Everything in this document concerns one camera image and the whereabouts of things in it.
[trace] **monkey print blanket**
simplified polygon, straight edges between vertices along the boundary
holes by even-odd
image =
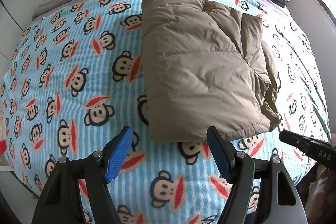
[[[263,39],[277,60],[281,124],[271,133],[233,144],[251,157],[278,155],[298,183],[315,162],[281,143],[279,131],[286,128],[322,140],[329,136],[309,41],[291,18],[279,17],[254,0],[213,1],[262,17]],[[208,145],[149,141],[141,21],[141,0],[89,0],[25,30],[1,85],[5,156],[39,195],[59,157],[85,158],[127,125],[134,131],[132,147],[109,185],[122,222],[215,224],[231,185],[219,176]],[[93,223],[85,181],[79,185],[87,222]],[[257,206],[258,192],[256,180],[249,212]]]

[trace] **metal screw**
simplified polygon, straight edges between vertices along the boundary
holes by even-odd
[[[238,151],[238,152],[237,152],[237,156],[238,156],[239,158],[245,158],[245,157],[246,157],[246,153],[243,152],[243,151]]]
[[[281,160],[280,160],[280,158],[278,158],[278,157],[273,157],[272,160],[273,160],[273,162],[276,163],[276,164],[281,163]]]
[[[101,157],[101,155],[102,155],[102,152],[101,151],[95,151],[95,152],[93,152],[93,157],[95,157],[95,158],[100,158]]]
[[[60,163],[60,164],[63,164],[63,163],[65,163],[66,161],[67,161],[67,157],[60,157],[59,159],[58,159],[58,162]]]

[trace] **red object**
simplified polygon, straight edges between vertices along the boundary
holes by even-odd
[[[0,155],[3,155],[7,149],[6,141],[0,142]]]

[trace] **folded brown jacket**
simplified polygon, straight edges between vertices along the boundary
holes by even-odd
[[[277,70],[262,19],[207,0],[142,0],[150,139],[227,140],[273,130]]]

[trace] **blue gripper pad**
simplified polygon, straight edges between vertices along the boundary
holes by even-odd
[[[229,159],[211,128],[207,130],[207,142],[221,177],[230,183],[232,175]]]
[[[124,127],[119,135],[117,135],[112,140],[118,143],[113,145],[115,148],[107,162],[107,169],[105,174],[105,180],[107,183],[110,183],[119,174],[120,168],[125,160],[128,150],[132,145],[132,140],[133,131],[130,127]]]

